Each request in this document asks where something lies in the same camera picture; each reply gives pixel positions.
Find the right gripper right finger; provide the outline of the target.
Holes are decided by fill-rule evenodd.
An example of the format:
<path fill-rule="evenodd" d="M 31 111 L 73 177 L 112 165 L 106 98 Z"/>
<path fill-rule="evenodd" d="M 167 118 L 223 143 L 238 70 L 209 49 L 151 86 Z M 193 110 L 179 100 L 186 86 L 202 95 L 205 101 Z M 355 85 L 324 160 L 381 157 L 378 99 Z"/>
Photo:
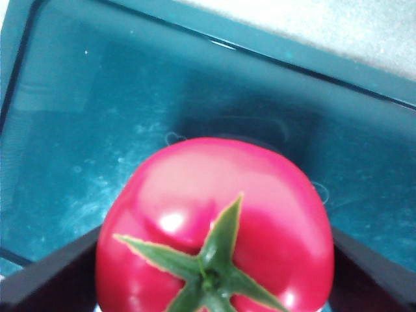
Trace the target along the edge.
<path fill-rule="evenodd" d="M 415 273 L 332 229 L 332 311 L 415 311 Z"/>

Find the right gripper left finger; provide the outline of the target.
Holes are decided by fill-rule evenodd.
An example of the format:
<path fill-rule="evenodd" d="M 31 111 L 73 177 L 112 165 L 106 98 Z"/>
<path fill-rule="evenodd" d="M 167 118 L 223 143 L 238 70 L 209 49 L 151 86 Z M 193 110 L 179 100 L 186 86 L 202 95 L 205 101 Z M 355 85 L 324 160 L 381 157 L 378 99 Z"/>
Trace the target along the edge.
<path fill-rule="evenodd" d="M 100 227 L 1 281 L 1 311 L 93 311 Z"/>

